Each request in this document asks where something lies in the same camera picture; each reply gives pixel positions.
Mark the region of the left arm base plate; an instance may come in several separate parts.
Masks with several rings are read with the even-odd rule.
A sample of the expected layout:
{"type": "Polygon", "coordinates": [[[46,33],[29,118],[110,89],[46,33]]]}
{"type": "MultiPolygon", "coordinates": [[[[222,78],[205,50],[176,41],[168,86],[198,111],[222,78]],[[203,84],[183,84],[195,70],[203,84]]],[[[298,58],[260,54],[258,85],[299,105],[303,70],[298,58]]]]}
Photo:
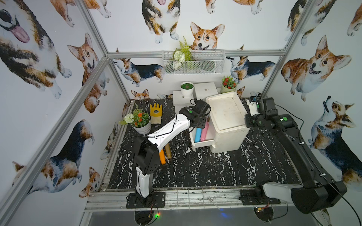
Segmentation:
{"type": "Polygon", "coordinates": [[[164,208],[166,201],[165,192],[153,192],[147,198],[143,198],[139,193],[130,193],[127,198],[127,209],[151,208],[158,207],[164,208]]]}

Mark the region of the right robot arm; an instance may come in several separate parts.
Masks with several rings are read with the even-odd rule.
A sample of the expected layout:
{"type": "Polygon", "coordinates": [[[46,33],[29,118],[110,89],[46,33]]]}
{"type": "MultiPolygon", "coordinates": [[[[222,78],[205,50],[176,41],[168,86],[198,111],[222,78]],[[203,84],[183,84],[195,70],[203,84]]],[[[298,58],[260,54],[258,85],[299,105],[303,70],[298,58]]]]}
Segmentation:
{"type": "Polygon", "coordinates": [[[248,128],[270,131],[291,159],[301,185],[292,186],[276,182],[263,184],[266,197],[292,203],[303,214],[335,206],[347,192],[347,187],[321,166],[305,144],[298,124],[289,114],[280,115],[273,98],[252,96],[247,101],[249,113],[245,115],[248,128]]]}

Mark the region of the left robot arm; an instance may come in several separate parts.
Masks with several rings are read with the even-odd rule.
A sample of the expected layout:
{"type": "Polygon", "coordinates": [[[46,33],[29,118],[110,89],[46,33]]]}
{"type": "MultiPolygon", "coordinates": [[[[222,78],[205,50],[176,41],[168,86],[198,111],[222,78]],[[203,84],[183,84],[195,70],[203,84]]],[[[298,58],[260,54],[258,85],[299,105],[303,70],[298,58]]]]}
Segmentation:
{"type": "Polygon", "coordinates": [[[135,139],[132,157],[137,172],[137,193],[144,199],[153,193],[153,173],[160,166],[159,153],[173,138],[189,128],[203,129],[211,106],[201,99],[194,99],[194,104],[183,107],[178,114],[158,131],[135,139]]]}

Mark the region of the white drawer cabinet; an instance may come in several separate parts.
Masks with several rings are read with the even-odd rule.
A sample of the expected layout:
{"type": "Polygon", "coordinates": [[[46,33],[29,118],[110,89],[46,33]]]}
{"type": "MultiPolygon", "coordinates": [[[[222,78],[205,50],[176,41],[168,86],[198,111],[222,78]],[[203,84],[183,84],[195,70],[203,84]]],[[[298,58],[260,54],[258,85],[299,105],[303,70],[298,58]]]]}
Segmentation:
{"type": "Polygon", "coordinates": [[[206,98],[211,107],[210,121],[215,130],[212,153],[238,150],[250,128],[246,127],[247,111],[236,92],[227,92],[206,98]]]}

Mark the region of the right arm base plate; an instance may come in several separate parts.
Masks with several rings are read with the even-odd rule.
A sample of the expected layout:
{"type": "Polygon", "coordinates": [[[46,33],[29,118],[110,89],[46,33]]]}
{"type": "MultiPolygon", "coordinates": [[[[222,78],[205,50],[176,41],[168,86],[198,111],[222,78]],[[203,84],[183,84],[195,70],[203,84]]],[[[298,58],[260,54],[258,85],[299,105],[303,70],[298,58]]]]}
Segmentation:
{"type": "Polygon", "coordinates": [[[266,197],[261,190],[255,189],[241,189],[239,191],[240,197],[239,200],[245,206],[250,205],[275,205],[281,204],[279,199],[266,197]]]}

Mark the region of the white drawer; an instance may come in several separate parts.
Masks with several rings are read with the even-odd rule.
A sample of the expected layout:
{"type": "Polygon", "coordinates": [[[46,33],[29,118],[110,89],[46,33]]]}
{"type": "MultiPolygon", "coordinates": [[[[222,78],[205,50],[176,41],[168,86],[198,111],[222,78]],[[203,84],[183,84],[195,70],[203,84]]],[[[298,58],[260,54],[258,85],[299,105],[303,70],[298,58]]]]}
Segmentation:
{"type": "Polygon", "coordinates": [[[206,122],[204,129],[194,129],[189,133],[192,150],[195,152],[197,148],[214,145],[215,135],[215,128],[211,121],[206,122]]]}

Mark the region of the gold brown microphone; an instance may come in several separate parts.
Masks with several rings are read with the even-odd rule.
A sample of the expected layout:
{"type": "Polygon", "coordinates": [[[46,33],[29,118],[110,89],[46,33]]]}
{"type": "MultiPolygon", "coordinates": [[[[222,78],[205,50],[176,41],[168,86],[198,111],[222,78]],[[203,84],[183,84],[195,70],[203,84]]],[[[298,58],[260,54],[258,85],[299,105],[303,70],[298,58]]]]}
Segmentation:
{"type": "Polygon", "coordinates": [[[167,156],[168,160],[171,160],[173,158],[173,156],[172,156],[172,152],[171,152],[171,148],[170,148],[169,143],[167,143],[165,145],[165,152],[166,152],[166,156],[167,156]]]}

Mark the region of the orange microphone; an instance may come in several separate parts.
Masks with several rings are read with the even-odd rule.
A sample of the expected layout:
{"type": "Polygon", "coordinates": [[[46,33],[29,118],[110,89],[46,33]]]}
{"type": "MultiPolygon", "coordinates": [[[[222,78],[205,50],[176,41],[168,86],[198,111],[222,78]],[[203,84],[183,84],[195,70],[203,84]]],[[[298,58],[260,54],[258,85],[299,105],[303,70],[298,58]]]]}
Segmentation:
{"type": "Polygon", "coordinates": [[[165,157],[165,153],[164,153],[163,149],[159,152],[159,158],[160,158],[161,164],[165,165],[166,164],[166,157],[165,157]]]}

